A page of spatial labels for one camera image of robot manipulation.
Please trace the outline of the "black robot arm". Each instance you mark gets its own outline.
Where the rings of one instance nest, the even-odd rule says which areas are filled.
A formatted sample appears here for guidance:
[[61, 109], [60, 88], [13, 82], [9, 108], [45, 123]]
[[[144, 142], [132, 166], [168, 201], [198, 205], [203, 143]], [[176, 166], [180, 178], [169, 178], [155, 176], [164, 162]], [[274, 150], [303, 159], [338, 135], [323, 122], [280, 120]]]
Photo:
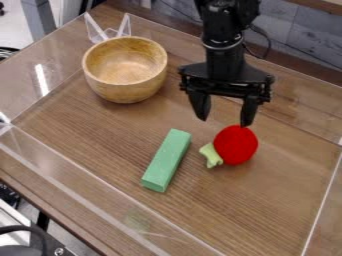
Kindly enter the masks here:
[[211, 96], [243, 101], [242, 127], [248, 127], [258, 106], [271, 100], [275, 77], [252, 67], [244, 59], [243, 31], [259, 15], [260, 0], [194, 0], [203, 22], [202, 44], [206, 61], [179, 67], [180, 89], [200, 120], [211, 110]]

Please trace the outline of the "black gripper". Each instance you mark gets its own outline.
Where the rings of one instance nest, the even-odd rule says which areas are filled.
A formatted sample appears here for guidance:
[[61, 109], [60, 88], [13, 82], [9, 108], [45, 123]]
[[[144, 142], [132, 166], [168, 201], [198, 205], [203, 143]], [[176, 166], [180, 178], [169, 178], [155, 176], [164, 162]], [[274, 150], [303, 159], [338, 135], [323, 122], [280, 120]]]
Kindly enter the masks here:
[[179, 67], [180, 90], [196, 117], [206, 121], [211, 109], [211, 95], [243, 100], [240, 126], [252, 124], [258, 103], [271, 100], [274, 76], [252, 67], [244, 59], [244, 48], [224, 51], [206, 50], [206, 61]]

